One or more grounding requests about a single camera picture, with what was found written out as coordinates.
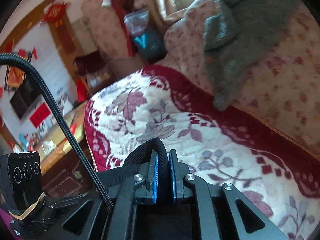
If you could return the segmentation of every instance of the cable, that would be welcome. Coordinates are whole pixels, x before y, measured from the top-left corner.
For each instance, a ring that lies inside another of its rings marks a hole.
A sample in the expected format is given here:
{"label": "cable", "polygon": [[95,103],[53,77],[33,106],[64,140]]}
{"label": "cable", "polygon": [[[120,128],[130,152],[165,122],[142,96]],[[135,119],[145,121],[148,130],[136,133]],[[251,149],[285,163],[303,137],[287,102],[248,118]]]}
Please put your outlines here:
{"label": "cable", "polygon": [[44,100],[47,102],[49,108],[51,109],[53,116],[56,118],[57,123],[59,124],[66,138],[68,139],[71,147],[74,149],[75,153],[77,154],[79,160],[81,161],[81,163],[83,164],[87,172],[89,173],[89,176],[92,179],[92,182],[94,183],[96,189],[101,194],[101,197],[108,208],[108,212],[111,213],[113,209],[113,203],[109,198],[108,193],[106,192],[101,181],[99,180],[98,176],[93,170],[89,160],[84,155],[80,145],[78,144],[75,137],[71,133],[66,121],[64,120],[58,108],[56,101],[54,100],[50,90],[48,89],[47,85],[45,84],[44,80],[42,79],[38,71],[33,67],[33,65],[27,62],[25,59],[12,53],[0,54],[0,66],[1,65],[11,65],[19,68],[20,70],[24,71],[27,75],[29,75],[33,79],[33,81],[39,86],[39,88],[41,89],[42,95],[44,97]]}

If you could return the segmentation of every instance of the red paper sign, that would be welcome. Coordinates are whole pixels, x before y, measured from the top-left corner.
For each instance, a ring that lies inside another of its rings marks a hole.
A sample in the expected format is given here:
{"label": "red paper sign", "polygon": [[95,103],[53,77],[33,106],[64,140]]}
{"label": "red paper sign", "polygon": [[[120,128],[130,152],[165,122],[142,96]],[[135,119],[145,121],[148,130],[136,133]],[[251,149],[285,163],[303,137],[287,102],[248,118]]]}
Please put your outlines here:
{"label": "red paper sign", "polygon": [[38,128],[42,121],[46,119],[50,114],[51,112],[47,105],[45,103],[42,103],[42,105],[39,106],[39,108],[30,117],[30,121],[32,122],[35,128]]}

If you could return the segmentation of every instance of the screw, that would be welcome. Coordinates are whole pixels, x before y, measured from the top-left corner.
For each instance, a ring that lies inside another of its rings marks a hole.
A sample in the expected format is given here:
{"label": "screw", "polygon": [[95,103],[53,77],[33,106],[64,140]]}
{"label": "screw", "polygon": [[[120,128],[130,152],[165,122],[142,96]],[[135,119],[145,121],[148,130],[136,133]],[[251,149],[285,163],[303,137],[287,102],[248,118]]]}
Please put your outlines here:
{"label": "screw", "polygon": [[142,181],[143,180],[143,175],[142,174],[136,174],[133,178],[136,181]]}
{"label": "screw", "polygon": [[194,179],[196,178],[196,176],[195,176],[194,174],[192,174],[192,173],[189,173],[189,174],[187,174],[187,175],[185,176],[185,178],[186,178],[187,180],[194,180]]}
{"label": "screw", "polygon": [[231,183],[225,183],[223,184],[223,187],[225,190],[233,190],[233,185]]}

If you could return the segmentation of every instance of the wooden door frame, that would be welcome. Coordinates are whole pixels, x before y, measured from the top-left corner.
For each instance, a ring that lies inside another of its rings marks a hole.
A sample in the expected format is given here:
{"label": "wooden door frame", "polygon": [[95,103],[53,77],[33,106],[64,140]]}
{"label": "wooden door frame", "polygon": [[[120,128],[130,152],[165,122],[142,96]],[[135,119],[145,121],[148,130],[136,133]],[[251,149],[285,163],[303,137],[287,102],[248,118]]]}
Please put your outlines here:
{"label": "wooden door frame", "polygon": [[[28,31],[36,24],[38,24],[44,17],[44,9],[52,4],[56,0],[44,0],[41,2],[39,5],[37,5],[33,10],[31,10],[14,28],[13,30],[9,33],[9,35],[6,37],[4,42],[0,45],[0,51],[3,52],[5,50],[5,47],[7,44],[12,43],[14,40],[14,43],[17,44],[24,35],[28,33]],[[68,26],[71,26],[69,18],[67,16],[64,17],[64,21]],[[67,68],[68,72],[70,73],[72,79],[75,81],[79,78],[75,74],[75,68],[72,69],[73,63],[70,63],[70,60],[65,57],[65,53],[61,50],[61,45],[57,43],[57,40],[55,39],[56,33],[52,28],[49,27],[49,30],[51,32],[51,35],[53,37],[53,41],[56,45],[57,51],[61,57],[61,60],[63,61],[65,67]],[[76,53],[78,54],[77,56],[83,55],[83,49],[75,37],[73,29],[68,28],[70,31],[71,37],[73,37],[73,41],[76,46]],[[5,141],[10,145],[10,142],[17,143],[17,141],[14,139],[13,135],[10,133],[9,129],[4,126],[0,128],[0,133],[2,134],[3,138]]]}

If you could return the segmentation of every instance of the black screen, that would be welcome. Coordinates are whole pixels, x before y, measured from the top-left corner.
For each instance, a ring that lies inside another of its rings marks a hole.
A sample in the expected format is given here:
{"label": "black screen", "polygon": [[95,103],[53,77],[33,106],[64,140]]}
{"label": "black screen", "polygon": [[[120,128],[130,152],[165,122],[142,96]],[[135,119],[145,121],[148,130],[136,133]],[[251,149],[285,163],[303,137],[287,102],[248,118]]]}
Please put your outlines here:
{"label": "black screen", "polygon": [[41,95],[41,90],[30,77],[27,77],[10,100],[11,106],[19,119],[22,119],[39,95]]}

